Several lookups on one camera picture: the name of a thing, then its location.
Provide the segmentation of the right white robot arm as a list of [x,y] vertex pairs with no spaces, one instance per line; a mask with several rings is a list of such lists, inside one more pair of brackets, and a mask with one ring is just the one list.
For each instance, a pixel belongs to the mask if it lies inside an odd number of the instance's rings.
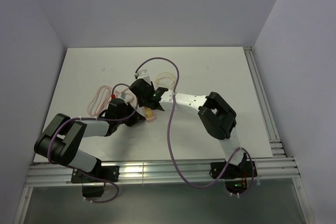
[[219,140],[228,158],[228,173],[237,177],[245,171],[246,155],[235,130],[237,114],[220,94],[211,92],[209,95],[190,95],[167,88],[155,89],[144,79],[135,80],[130,90],[137,97],[140,107],[197,115],[206,132]]

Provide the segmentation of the pink power strip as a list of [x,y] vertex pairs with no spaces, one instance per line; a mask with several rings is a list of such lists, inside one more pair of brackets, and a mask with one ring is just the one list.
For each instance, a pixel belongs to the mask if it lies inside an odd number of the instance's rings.
[[156,119],[156,116],[150,108],[143,108],[144,117],[147,122],[153,122]]

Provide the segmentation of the yellow plug adapter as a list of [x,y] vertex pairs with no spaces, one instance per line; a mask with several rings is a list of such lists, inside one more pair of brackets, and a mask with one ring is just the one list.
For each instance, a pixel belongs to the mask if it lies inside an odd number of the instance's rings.
[[150,108],[144,108],[145,117],[150,119],[153,116],[152,110]]

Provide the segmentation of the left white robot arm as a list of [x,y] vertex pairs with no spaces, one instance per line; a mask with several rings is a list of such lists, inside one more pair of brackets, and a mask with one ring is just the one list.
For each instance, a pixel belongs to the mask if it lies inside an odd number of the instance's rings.
[[106,172],[100,159],[79,149],[82,139],[111,136],[119,125],[132,127],[143,121],[145,117],[137,112],[137,108],[122,98],[112,99],[108,108],[96,118],[70,118],[59,113],[41,133],[34,152],[51,163],[81,170],[85,178],[96,182]]

